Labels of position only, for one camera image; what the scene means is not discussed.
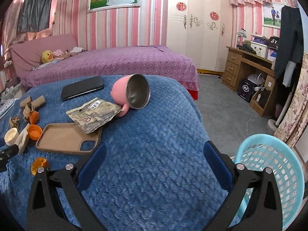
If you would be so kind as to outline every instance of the red paper cutout decoration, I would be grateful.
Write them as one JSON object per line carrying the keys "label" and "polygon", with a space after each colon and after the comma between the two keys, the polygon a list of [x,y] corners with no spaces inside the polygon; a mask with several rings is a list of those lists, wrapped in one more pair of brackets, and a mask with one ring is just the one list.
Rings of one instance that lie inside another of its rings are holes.
{"label": "red paper cutout decoration", "polygon": [[187,5],[184,2],[178,2],[177,3],[177,10],[185,11],[186,9],[187,9]]}
{"label": "red paper cutout decoration", "polygon": [[219,15],[216,12],[213,11],[213,12],[210,13],[210,18],[213,21],[217,21],[219,19]]}

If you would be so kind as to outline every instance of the lamp shade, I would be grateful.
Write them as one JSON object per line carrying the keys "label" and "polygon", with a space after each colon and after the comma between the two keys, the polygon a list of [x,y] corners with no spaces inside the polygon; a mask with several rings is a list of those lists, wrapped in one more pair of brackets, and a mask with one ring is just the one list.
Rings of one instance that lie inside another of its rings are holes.
{"label": "lamp shade", "polygon": [[239,35],[240,37],[247,38],[246,30],[244,30],[243,28],[238,32],[238,35]]}

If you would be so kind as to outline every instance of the wooden desk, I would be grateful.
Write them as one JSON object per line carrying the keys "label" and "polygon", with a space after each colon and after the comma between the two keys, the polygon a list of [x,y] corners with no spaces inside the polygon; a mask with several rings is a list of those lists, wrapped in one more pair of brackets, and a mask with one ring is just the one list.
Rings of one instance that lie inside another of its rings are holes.
{"label": "wooden desk", "polygon": [[270,95],[264,108],[256,101],[261,90],[257,91],[251,99],[252,107],[260,116],[268,116],[272,113],[276,103],[277,83],[274,78],[274,71],[270,69],[272,62],[249,52],[227,47],[229,49],[226,68],[222,84],[236,92],[242,79],[251,74],[263,73],[265,87],[270,90]]}

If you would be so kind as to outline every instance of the wardrobe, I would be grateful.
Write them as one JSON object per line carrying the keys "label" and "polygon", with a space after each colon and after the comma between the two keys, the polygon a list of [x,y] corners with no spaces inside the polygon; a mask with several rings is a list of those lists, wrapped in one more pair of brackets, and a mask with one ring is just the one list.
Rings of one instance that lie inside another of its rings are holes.
{"label": "wardrobe", "polygon": [[168,0],[167,47],[197,69],[224,72],[232,26],[230,0]]}

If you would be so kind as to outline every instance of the laundry basket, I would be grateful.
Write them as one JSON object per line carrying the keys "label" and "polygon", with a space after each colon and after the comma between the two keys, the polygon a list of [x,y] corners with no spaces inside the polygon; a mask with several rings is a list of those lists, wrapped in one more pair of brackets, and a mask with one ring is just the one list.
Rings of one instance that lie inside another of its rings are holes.
{"label": "laundry basket", "polygon": [[[275,175],[280,193],[283,230],[296,217],[304,196],[304,174],[302,167],[292,150],[281,140],[266,134],[248,137],[240,145],[234,163],[242,163],[250,170],[270,167]],[[243,216],[249,202],[252,189],[247,189],[238,210]]]}

